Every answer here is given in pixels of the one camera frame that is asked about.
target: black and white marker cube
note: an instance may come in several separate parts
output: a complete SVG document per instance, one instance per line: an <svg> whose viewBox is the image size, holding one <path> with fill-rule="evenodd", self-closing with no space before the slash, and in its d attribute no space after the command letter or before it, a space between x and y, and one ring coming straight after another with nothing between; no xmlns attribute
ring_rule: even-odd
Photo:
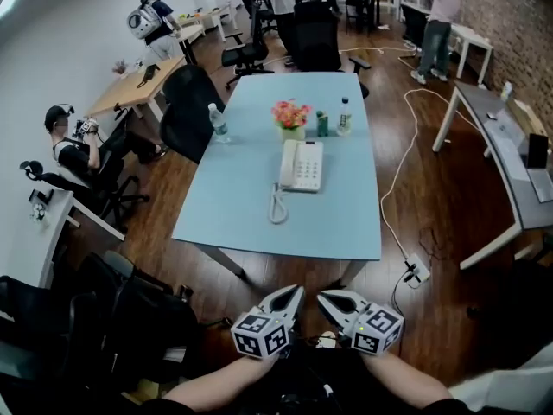
<svg viewBox="0 0 553 415"><path fill-rule="evenodd" d="M380 355L401 334L404 319L394 310L371 303L353 326L352 348Z"/></svg>
<svg viewBox="0 0 553 415"><path fill-rule="evenodd" d="M289 344L282 318L264 314L243 314L231 328L236 349L244 355L266 358Z"/></svg>

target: white wall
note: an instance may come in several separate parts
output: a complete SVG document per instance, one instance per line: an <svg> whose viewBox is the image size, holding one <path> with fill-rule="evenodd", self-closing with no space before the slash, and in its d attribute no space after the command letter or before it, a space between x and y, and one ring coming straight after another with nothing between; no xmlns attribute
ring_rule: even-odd
<svg viewBox="0 0 553 415"><path fill-rule="evenodd" d="M164 0L176 15L194 11L194 0ZM23 160L39 160L54 169L44 114L56 103L75 107L73 121L115 79L116 60L134 63L146 52L126 27L140 0L42 0L16 7L0 25L0 275L11 247L11 229L26 220L35 183L18 169ZM99 118L110 133L113 116Z"/></svg>

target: brown hardwood floor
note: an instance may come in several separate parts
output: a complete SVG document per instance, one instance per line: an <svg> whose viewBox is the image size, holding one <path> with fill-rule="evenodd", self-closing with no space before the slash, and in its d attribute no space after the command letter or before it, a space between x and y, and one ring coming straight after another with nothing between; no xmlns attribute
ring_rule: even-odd
<svg viewBox="0 0 553 415"><path fill-rule="evenodd" d="M377 31L370 36L351 30L346 34L342 20L340 49L402 48L403 26L386 14L382 18L382 22L391 25L391 31ZM238 13L238 21L242 31L249 32L249 20L243 10ZM270 48L267 61L283 56L276 32L267 34L266 41ZM194 43L194 52L227 101L232 92L224 85L232 77L232 70L220 67L223 47L219 35L211 32ZM342 55L345 70L352 70L347 60L349 55L357 55L372 64L371 70L361 71L360 78L371 91L365 106L380 196L389 189L414 132L413 117L404 94L419 86L409 76L410 70L397 60L401 54L398 51L380 54L358 50ZM279 73L289 72L282 61L267 68ZM474 83L474 77L467 76L467 72L464 77L465 81ZM430 79L429 89L449 99L453 83ZM512 213L493 160L482 156L485 145L478 132L456 119L448 135L451 144L446 144L436 155L431 145L447 104L429 93L411 94L410 101L419 118L419 136L393 194L385 202L385 212L406 251L417 253L429 263L432 275L430 281L417 290L406 284L397 288L397 300L407 317L402 358L450 385L505 361L496 354L486 331L467 319L466 308L493 303L512 253L504 249L464 272L460 272L459 263L503 232L512 223ZM130 124L146 136L157 137L157 124L152 117L143 122L132 118ZM115 249L143 271L175 287L178 284L191 286L195 290L193 307L201 320L221 316L236 318L258 303L264 291L303 284L307 290L301 319L304 335L318 335L330 329L317 309L315 295L324 284L339 276L344 262L228 251L244 267L256 287L249 286L194 246L171 239L194 177L194 163L171 152L148 166L139 165L134 156L130 156L127 168L141 178L141 190L151 195L151 201L138 206L129 219L130 230L123 244L88 223L86 218L77 217L84 226L78 231L66 230L63 237L73 265L78 265L90 251L102 253L108 248ZM389 303L394 284L405 266L401 252L382 221L381 232L382 260L369 264L354 279L351 288L377 303ZM422 245L436 256L429 259ZM206 362L212 367L226 364L237 356L228 331L210 331L207 346Z"/></svg>

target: flower pot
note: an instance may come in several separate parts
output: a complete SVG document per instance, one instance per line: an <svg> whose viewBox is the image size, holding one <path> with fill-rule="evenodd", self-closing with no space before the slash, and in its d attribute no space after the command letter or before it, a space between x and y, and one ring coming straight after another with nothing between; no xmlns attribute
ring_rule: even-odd
<svg viewBox="0 0 553 415"><path fill-rule="evenodd" d="M280 137L285 142L286 140L305 140L305 127L298 126L295 129L278 128Z"/></svg>

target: light blue table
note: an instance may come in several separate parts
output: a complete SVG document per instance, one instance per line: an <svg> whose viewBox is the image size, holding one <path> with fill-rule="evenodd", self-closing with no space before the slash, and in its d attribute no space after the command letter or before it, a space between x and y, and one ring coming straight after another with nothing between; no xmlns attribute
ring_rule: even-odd
<svg viewBox="0 0 553 415"><path fill-rule="evenodd" d="M335 135L341 98L353 114L349 137ZM324 143L321 190L287 192L289 218L268 219L272 183L279 177L283 143L270 108L280 100L311 105L307 137ZM316 136L315 111L329 116L332 137ZM369 260L379 260L377 179L365 105L354 73L283 73L240 79L225 109L230 144L212 142L200 166L173 238L196 244L234 274L244 271L219 248L318 259L351 260L348 284Z"/></svg>

